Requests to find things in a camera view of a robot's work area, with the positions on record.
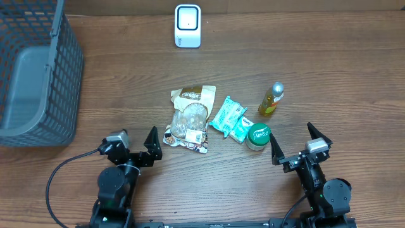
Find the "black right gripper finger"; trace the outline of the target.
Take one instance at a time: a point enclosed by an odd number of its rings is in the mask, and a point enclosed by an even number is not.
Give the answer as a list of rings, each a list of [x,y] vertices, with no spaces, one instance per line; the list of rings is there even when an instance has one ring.
[[[280,160],[283,160],[285,156],[272,133],[270,134],[270,144],[272,164],[279,165]]]
[[[328,146],[332,145],[332,140],[322,134],[311,122],[307,123],[307,127],[312,139],[322,138]]]

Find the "green lid white jar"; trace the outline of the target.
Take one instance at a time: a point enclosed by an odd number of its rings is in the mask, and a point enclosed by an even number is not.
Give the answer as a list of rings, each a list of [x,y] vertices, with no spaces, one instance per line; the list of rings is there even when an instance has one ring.
[[[255,123],[248,131],[247,146],[254,151],[262,150],[270,142],[271,129],[264,123]]]

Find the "teal white tissue pack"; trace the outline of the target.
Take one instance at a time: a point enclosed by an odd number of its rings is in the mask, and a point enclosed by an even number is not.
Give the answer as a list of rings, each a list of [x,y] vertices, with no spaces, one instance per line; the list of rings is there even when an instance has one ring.
[[[252,121],[247,119],[245,116],[242,116],[230,131],[229,136],[238,143],[242,144],[247,136],[247,133],[249,132],[249,129],[253,125],[254,123]]]

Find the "brown teal snack bag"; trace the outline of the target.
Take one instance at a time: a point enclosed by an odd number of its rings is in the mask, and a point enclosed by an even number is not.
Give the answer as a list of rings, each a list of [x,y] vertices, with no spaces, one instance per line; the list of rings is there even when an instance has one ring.
[[[163,142],[198,153],[208,152],[208,119],[215,102],[216,87],[200,85],[171,92],[174,114],[167,125]]]

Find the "yellow liquid bottle silver cap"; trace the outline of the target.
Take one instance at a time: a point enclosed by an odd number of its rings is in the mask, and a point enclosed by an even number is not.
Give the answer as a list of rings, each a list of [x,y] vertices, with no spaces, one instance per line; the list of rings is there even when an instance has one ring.
[[[284,85],[281,82],[275,82],[266,92],[258,111],[265,117],[271,116],[284,96]]]

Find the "mint green wipes pack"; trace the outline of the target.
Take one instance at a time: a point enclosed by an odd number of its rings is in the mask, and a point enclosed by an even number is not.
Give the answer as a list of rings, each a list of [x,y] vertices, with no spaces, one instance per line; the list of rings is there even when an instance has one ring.
[[[223,133],[224,138],[228,137],[239,118],[247,111],[247,108],[227,96],[210,126]]]

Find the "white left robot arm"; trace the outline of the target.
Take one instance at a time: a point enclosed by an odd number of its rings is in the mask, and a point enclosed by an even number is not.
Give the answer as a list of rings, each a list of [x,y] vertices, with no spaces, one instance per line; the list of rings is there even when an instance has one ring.
[[[102,140],[98,151],[114,165],[104,169],[97,178],[99,192],[88,227],[135,227],[132,196],[141,168],[151,167],[162,159],[158,130],[154,126],[144,146],[146,151],[131,153],[125,129],[113,132]]]

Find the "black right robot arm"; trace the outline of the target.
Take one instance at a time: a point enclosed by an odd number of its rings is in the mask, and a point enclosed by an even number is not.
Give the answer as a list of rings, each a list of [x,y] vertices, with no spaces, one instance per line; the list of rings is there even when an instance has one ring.
[[[295,171],[304,196],[280,222],[280,227],[356,227],[350,212],[351,185],[341,178],[326,180],[320,163],[326,161],[333,142],[312,123],[307,123],[311,140],[298,155],[286,157],[273,134],[270,134],[272,164],[282,165],[285,173]]]

